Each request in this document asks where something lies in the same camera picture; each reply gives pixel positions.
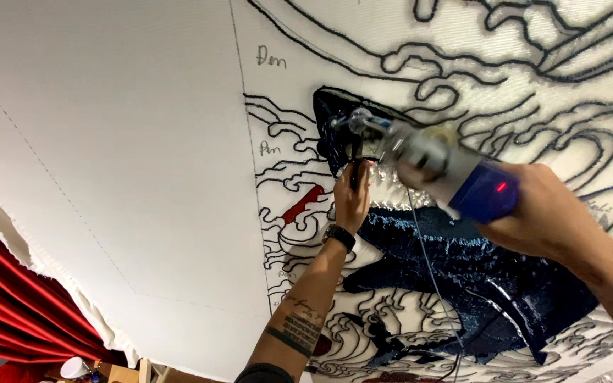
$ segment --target white cup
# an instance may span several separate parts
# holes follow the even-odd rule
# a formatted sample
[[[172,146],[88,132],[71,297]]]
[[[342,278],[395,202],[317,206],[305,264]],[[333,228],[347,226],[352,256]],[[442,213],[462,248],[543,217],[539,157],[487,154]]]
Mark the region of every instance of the white cup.
[[[89,366],[79,356],[68,359],[61,367],[61,376],[66,379],[81,378],[90,372]]]

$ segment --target wristwatch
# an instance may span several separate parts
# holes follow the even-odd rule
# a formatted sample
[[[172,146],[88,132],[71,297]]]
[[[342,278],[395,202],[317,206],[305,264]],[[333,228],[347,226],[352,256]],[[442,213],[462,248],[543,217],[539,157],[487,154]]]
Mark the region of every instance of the wristwatch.
[[[353,238],[353,235],[351,235],[348,231],[342,229],[334,223],[332,223],[326,229],[326,232],[323,234],[323,240],[321,241],[321,243],[325,244],[329,238],[334,238],[342,242],[342,244],[345,245],[345,248],[347,248],[347,254],[352,252],[353,246],[356,243],[356,240]]]

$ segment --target red curtain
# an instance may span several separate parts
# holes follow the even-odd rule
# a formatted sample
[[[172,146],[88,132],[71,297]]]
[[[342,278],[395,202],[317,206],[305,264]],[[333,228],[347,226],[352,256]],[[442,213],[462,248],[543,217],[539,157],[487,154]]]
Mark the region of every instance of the red curtain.
[[[62,362],[73,356],[117,362],[70,295],[22,266],[0,241],[0,358]]]

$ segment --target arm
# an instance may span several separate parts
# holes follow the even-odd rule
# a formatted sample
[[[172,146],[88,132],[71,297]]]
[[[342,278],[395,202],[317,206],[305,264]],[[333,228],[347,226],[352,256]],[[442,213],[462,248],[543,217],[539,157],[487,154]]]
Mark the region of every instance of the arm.
[[[349,164],[335,183],[336,224],[354,235],[368,215],[370,163],[363,161],[356,192],[349,185]],[[332,304],[347,249],[328,239],[268,321],[248,365],[270,363],[285,370],[297,382],[316,347]]]
[[[481,233],[504,248],[561,263],[613,319],[613,239],[547,166],[502,167],[520,179],[520,201],[511,217],[481,226]]]

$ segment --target hand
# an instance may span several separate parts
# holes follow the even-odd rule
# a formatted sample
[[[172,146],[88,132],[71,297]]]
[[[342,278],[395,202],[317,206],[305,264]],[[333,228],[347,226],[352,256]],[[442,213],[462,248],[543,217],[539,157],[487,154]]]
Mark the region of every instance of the hand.
[[[353,163],[347,165],[335,183],[335,223],[352,235],[361,227],[370,208],[368,179],[371,165],[371,161],[361,161],[356,191],[353,191],[349,184],[352,179]]]
[[[512,216],[480,226],[493,243],[569,266],[595,254],[591,249],[613,242],[549,167],[499,166],[519,178],[520,194]]]

